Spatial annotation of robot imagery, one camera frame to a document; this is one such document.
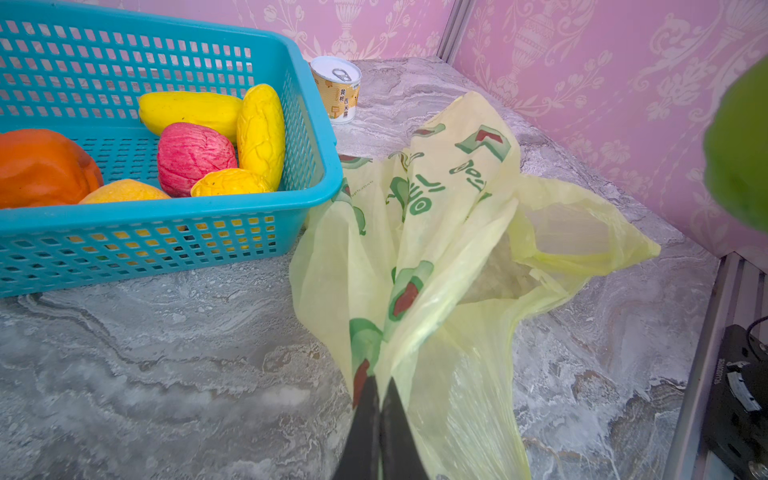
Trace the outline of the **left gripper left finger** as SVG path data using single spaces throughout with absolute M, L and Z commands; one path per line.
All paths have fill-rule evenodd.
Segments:
M 332 480 L 377 480 L 380 456 L 380 401 L 377 381 L 368 377 Z

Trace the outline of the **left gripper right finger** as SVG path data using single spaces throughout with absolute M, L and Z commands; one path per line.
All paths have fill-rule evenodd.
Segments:
M 383 479 L 429 479 L 394 379 L 389 381 L 380 411 L 380 449 Z

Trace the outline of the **yellow-green plastic bag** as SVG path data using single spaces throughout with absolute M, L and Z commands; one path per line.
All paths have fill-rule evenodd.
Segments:
M 343 162 L 289 279 L 354 409 L 368 377 L 381 400 L 395 380 L 429 477 L 526 479 L 517 325 L 659 251 L 602 197 L 523 173 L 513 133 L 469 92 L 388 158 Z

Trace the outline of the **yellow lemon fruit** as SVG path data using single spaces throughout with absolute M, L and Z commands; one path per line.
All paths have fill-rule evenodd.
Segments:
M 255 172 L 230 168 L 206 174 L 190 190 L 192 197 L 270 193 L 268 182 Z

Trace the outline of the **yellow banana fruit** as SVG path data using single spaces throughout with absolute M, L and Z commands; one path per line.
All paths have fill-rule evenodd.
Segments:
M 286 154 L 286 126 L 280 98 L 268 84 L 250 88 L 237 118 L 239 166 L 278 190 Z

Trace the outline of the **pink red fruit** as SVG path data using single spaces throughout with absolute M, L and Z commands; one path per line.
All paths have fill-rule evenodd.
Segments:
M 230 140 L 211 128 L 174 123 L 160 135 L 157 151 L 158 181 L 171 197 L 189 197 L 192 187 L 208 173 L 236 168 Z

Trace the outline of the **smooth yellow mango fruit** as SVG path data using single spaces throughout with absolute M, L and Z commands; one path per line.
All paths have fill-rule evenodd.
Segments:
M 237 119 L 243 101 L 207 92 L 153 92 L 138 100 L 139 118 L 156 136 L 175 123 L 189 123 L 215 130 L 236 143 Z

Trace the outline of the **green fruit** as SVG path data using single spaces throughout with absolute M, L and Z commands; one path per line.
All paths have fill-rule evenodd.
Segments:
M 723 95 L 707 128 L 704 184 L 712 198 L 743 224 L 767 231 L 767 59 Z

